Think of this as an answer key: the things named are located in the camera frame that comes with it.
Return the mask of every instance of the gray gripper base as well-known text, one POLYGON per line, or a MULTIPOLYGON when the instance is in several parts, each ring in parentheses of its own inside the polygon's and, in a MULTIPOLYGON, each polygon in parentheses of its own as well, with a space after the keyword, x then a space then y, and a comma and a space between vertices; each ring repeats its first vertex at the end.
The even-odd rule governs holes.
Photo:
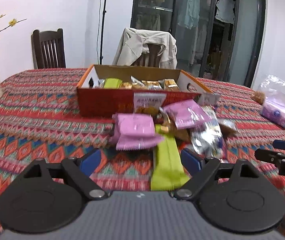
POLYGON ((39 235, 5 230, 0 240, 285 240, 277 231, 236 235, 206 222, 194 205, 167 192, 113 192, 91 201, 71 224, 39 235))

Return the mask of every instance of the patterned tablecloth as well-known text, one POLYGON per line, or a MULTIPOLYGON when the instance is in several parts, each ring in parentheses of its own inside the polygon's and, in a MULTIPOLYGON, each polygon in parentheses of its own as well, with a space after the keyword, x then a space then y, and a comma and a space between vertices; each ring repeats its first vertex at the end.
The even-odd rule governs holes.
MULTIPOLYGON (((76 84, 85 69, 29 70, 2 83, 0 99, 0 194, 33 159, 60 162, 80 157, 92 146, 103 146, 109 123, 89 122, 79 114, 76 84)), ((258 147, 272 149, 274 139, 285 139, 285 130, 259 115, 260 105, 250 99, 249 88, 199 79, 222 95, 217 116, 236 122, 238 133, 226 143, 230 163, 248 159, 285 195, 285 176, 274 165, 254 157, 258 147)), ((105 150, 91 178, 101 187, 149 190, 152 159, 148 155, 118 154, 105 150)), ((285 235, 285 220, 280 227, 285 235)))

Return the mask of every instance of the chair back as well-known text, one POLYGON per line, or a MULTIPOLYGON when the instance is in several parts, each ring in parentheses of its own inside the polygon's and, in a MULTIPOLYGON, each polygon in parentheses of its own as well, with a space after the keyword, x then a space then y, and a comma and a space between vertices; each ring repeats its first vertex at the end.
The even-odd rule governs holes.
POLYGON ((56 32, 34 30, 32 51, 37 68, 66 68, 63 29, 56 32))
POLYGON ((160 56, 158 53, 161 49, 160 45, 147 44, 149 53, 143 53, 132 63, 132 66, 159 67, 160 56))

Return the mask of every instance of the black stand pole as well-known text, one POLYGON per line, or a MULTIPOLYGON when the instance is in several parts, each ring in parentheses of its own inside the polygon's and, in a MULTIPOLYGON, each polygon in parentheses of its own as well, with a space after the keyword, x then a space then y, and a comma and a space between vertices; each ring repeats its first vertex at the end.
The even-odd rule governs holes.
POLYGON ((99 64, 100 65, 102 64, 102 61, 103 61, 103 38, 104 38, 104 23, 105 23, 105 14, 106 14, 106 1, 107 0, 105 0, 105 2, 104 2, 102 31, 100 33, 100 58, 99 58, 99 64))

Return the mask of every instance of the cardboard box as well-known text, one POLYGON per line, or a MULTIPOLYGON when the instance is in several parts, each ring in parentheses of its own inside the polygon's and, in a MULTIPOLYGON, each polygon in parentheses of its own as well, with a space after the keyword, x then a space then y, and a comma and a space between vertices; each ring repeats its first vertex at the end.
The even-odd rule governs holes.
POLYGON ((161 69, 140 66, 90 66, 77 85, 78 104, 80 114, 84 117, 111 118, 115 113, 134 112, 134 93, 165 93, 163 106, 171 103, 194 99, 201 94, 213 95, 212 91, 183 70, 161 69), (98 84, 98 79, 119 78, 130 82, 130 77, 138 80, 157 81, 172 78, 179 86, 180 91, 154 90, 126 90, 90 88, 91 84, 98 84))

